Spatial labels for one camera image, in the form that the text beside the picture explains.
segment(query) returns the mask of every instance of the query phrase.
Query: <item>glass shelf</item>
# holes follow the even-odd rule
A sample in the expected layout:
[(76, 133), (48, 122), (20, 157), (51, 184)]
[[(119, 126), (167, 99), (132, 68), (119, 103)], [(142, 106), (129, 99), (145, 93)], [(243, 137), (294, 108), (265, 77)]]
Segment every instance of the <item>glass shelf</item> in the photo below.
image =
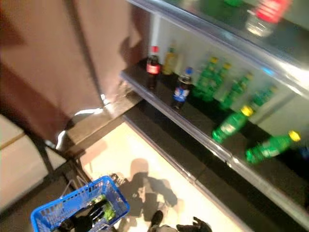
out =
[(245, 150), (267, 139), (269, 134), (248, 122), (240, 133), (228, 138), (222, 145), (218, 144), (211, 139), (211, 132), (232, 112), (231, 110), (223, 112), (219, 109), (217, 101), (205, 103), (189, 95), (182, 109), (175, 111), (171, 103), (178, 76), (160, 76), (156, 89), (150, 91), (147, 88), (148, 73), (145, 70), (145, 61), (123, 70), (121, 77), (152, 106), (226, 162), (295, 221), (309, 229), (309, 214), (304, 208), (306, 191), (309, 188), (308, 177), (292, 171), (288, 166), (291, 160), (282, 159), (283, 154), (257, 165), (250, 165), (245, 161)]
[(245, 28), (248, 10), (223, 0), (129, 0), (206, 40), (243, 56), (267, 75), (309, 99), (309, 31), (285, 19), (265, 38)]

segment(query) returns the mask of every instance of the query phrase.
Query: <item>black shelf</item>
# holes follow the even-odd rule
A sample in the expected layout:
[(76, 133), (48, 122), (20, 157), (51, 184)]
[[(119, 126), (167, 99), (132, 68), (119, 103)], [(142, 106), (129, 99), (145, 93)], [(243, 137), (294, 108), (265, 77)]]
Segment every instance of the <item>black shelf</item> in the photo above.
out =
[(177, 170), (205, 190), (244, 231), (248, 227), (253, 231), (305, 231), (148, 102), (137, 104), (124, 114), (124, 119), (165, 159), (172, 160)]
[(245, 160), (248, 147), (269, 137), (265, 131), (248, 123), (241, 132), (228, 138), (222, 145), (218, 144), (211, 139), (211, 132), (232, 111), (221, 111), (218, 102), (205, 103), (190, 95), (183, 108), (175, 111), (171, 103), (178, 76), (159, 76), (156, 89), (150, 91), (147, 88), (148, 73), (144, 61), (123, 70), (121, 76), (141, 97), (226, 162), (298, 223), (309, 228), (309, 214), (304, 208), (308, 197), (308, 180), (292, 171), (280, 156), (257, 165), (250, 165)]

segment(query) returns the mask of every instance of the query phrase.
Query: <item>shoe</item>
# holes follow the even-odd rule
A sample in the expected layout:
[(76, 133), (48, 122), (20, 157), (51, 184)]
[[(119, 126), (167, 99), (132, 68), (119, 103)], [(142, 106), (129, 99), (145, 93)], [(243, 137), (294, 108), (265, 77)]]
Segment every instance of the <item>shoe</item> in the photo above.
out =
[(153, 217), (151, 218), (151, 227), (154, 225), (159, 226), (163, 220), (163, 212), (161, 210), (158, 210), (154, 213)]

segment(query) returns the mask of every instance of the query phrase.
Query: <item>fallen green bottle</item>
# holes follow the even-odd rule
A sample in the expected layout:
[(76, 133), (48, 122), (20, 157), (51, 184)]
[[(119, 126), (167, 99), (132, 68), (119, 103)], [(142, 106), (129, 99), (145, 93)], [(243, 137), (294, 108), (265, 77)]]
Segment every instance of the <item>fallen green bottle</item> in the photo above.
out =
[(246, 151), (247, 161), (258, 163), (262, 160), (279, 155), (285, 151), (293, 142), (300, 141), (300, 135), (290, 131), (288, 135), (271, 137), (261, 145), (250, 148)]
[(220, 108), (225, 110), (230, 108), (234, 101), (239, 98), (246, 90), (248, 82), (252, 79), (252, 74), (249, 72), (236, 82), (230, 92), (226, 95), (223, 101), (220, 103)]
[(224, 66), (219, 70), (219, 72), (212, 76), (212, 78), (209, 80), (208, 85), (204, 89), (204, 94), (203, 94), (204, 101), (210, 102), (213, 100), (213, 96), (215, 92), (221, 86), (230, 68), (231, 68), (231, 65), (229, 63), (225, 63)]
[(253, 109), (243, 106), (240, 112), (231, 114), (217, 129), (212, 132), (212, 138), (222, 143), (228, 136), (239, 131), (248, 121), (248, 117), (253, 114)]
[(211, 57), (208, 65), (202, 71), (202, 73), (201, 73), (201, 75), (200, 75), (200, 77), (197, 81), (196, 87), (192, 91), (193, 96), (195, 96), (197, 98), (203, 97), (205, 87), (207, 86), (209, 80), (214, 75), (214, 71), (215, 71), (215, 67), (216, 67), (217, 62), (218, 62), (217, 57)]
[(271, 86), (264, 91), (257, 92), (250, 101), (249, 106), (256, 112), (262, 105), (272, 98), (276, 90), (277, 87)]

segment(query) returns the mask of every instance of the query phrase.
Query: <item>yellow juice bottle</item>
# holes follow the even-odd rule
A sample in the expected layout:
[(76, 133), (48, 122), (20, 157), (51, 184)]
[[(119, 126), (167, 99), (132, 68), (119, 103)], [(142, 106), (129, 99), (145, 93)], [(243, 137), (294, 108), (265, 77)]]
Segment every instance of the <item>yellow juice bottle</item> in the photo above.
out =
[(162, 73), (164, 75), (171, 75), (174, 72), (177, 54), (175, 53), (176, 43), (173, 41), (169, 47), (168, 52), (166, 53)]

